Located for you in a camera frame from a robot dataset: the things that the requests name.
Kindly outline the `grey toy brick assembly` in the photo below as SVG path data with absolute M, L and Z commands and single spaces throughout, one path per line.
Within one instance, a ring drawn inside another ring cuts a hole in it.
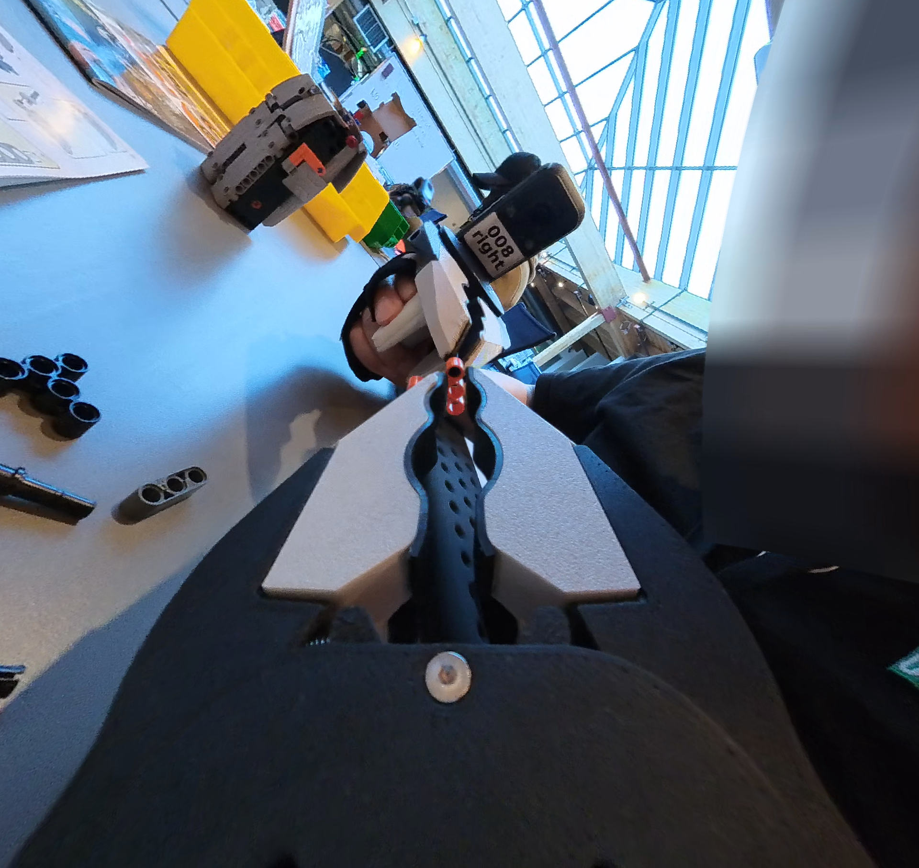
M 359 127 L 306 74 L 279 83 L 208 153 L 214 201 L 246 231 L 274 226 L 364 163 Z

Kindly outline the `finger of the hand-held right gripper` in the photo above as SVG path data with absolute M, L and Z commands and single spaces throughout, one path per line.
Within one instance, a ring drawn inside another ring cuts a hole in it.
M 470 296 L 468 308 L 470 328 L 465 336 L 466 367 L 485 367 L 498 358 L 510 345 L 504 323 L 504 311 L 495 307 L 488 297 Z
M 424 265 L 416 275 L 417 294 L 439 356 L 454 356 L 471 325 L 467 278 L 451 256 Z

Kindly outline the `green plastic bin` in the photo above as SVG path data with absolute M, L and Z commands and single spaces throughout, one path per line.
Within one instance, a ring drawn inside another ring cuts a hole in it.
M 409 231 L 409 222 L 390 201 L 362 242 L 373 249 L 395 248 Z

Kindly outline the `person's right forearm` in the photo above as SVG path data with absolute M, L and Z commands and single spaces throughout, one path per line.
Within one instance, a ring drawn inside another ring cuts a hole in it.
M 508 374 L 496 372 L 489 369 L 481 369 L 480 375 L 487 378 L 491 383 L 516 398 L 525 406 L 532 406 L 535 384 L 524 383 Z

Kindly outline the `person's right hand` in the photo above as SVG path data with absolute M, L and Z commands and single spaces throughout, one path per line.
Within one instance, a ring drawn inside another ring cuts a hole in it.
M 397 343 L 378 352 L 372 341 L 378 328 L 389 325 L 403 311 L 404 306 L 417 294 L 413 278 L 396 275 L 384 279 L 374 290 L 372 305 L 359 313 L 349 315 L 345 328 L 346 344 L 350 345 L 355 360 L 370 375 L 386 379 L 397 387 L 416 373 L 415 367 L 433 350 L 429 334 L 418 335 L 412 344 Z

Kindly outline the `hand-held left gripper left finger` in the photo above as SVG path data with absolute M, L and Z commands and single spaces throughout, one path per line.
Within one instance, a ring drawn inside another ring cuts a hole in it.
M 343 437 L 265 577 L 265 593 L 359 606 L 381 637 L 409 597 L 405 559 L 421 499 L 405 470 L 427 425 L 432 373 Z

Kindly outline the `black five-hole connector brick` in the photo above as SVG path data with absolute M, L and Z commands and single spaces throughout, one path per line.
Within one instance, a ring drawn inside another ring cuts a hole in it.
M 1 358 L 1 395 L 19 394 L 45 419 L 52 436 L 77 440 L 98 424 L 101 410 L 83 398 L 79 383 L 87 360 L 72 352 L 56 357 L 33 354 L 21 360 Z

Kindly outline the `black long axle pin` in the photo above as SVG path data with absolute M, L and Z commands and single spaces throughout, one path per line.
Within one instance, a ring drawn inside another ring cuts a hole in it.
M 25 468 L 1 464 L 1 506 L 43 519 L 75 525 L 97 503 L 30 476 Z

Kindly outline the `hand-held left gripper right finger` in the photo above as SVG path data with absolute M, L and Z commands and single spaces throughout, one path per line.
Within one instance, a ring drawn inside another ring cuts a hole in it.
M 493 597 L 519 625 L 540 607 L 633 600 L 640 585 L 568 437 L 480 371 L 477 419 L 497 442 L 484 527 Z

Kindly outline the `yellow plastic bin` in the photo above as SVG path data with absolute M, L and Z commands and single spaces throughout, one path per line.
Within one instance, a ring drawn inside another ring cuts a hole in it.
M 191 0 L 167 48 L 231 125 L 300 75 L 247 0 Z M 330 241 L 360 241 L 388 204 L 383 185 L 361 166 L 343 192 L 321 192 L 305 211 Z

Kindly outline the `open instruction booklet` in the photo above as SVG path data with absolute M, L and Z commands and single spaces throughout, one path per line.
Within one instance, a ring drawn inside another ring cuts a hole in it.
M 6 31 L 1 32 L 1 186 L 109 177 L 146 162 Z

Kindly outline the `grey three-hole brick beam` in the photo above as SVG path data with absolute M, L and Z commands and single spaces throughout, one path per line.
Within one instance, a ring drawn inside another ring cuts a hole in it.
M 199 466 L 171 473 L 133 490 L 114 508 L 113 517 L 124 524 L 149 519 L 187 500 L 207 482 L 208 475 Z

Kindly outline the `closed blue building manual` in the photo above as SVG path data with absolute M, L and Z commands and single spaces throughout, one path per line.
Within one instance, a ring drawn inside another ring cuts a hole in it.
M 97 89 L 209 153 L 231 126 L 171 52 L 88 0 L 24 0 Z

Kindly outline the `brown cardboard stand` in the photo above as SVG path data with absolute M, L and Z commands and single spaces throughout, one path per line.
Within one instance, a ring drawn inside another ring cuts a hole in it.
M 378 159 L 386 147 L 416 127 L 416 121 L 409 116 L 398 93 L 372 110 L 366 101 L 360 101 L 354 112 L 355 121 L 363 134 L 372 139 L 370 155 Z

